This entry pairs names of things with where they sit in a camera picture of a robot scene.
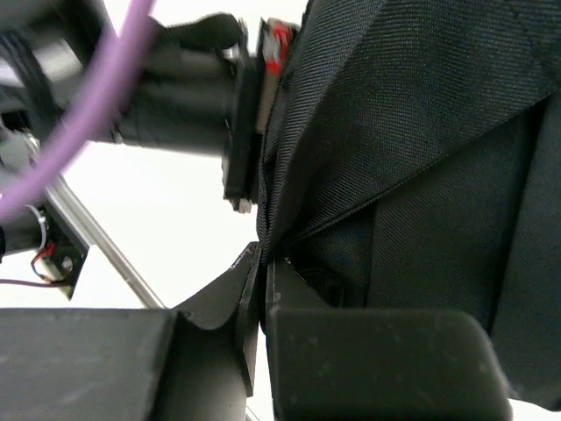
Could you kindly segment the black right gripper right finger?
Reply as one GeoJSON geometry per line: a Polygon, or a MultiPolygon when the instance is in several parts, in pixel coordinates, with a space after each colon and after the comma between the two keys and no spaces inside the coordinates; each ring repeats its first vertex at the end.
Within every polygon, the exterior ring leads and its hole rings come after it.
{"type": "Polygon", "coordinates": [[[279,420],[509,420],[485,332],[449,310],[330,307],[279,259],[266,276],[266,343],[279,420]]]}

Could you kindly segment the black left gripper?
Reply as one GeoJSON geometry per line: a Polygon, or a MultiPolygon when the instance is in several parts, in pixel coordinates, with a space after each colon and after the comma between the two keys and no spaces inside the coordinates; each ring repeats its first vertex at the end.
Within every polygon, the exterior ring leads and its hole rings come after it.
{"type": "MultiPolygon", "coordinates": [[[[1,4],[1,119],[44,139],[77,91],[108,17],[97,1],[1,4]]],[[[281,68],[299,27],[259,25],[255,52],[242,20],[215,13],[159,26],[131,101],[97,135],[108,143],[218,156],[224,198],[258,202],[257,160],[281,68]]]]}

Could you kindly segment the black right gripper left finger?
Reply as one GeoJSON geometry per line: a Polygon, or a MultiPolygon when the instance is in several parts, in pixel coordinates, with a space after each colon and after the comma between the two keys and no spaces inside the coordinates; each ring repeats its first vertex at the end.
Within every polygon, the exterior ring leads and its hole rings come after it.
{"type": "Polygon", "coordinates": [[[242,420],[261,250],[168,310],[5,309],[4,420],[242,420]]]}

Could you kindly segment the black pleated skirt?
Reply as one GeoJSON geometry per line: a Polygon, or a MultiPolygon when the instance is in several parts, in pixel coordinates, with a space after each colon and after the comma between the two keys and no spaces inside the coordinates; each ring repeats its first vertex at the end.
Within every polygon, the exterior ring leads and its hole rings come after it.
{"type": "Polygon", "coordinates": [[[309,2],[257,224],[266,275],[286,260],[333,308],[465,313],[508,401],[558,414],[559,2],[309,2]]]}

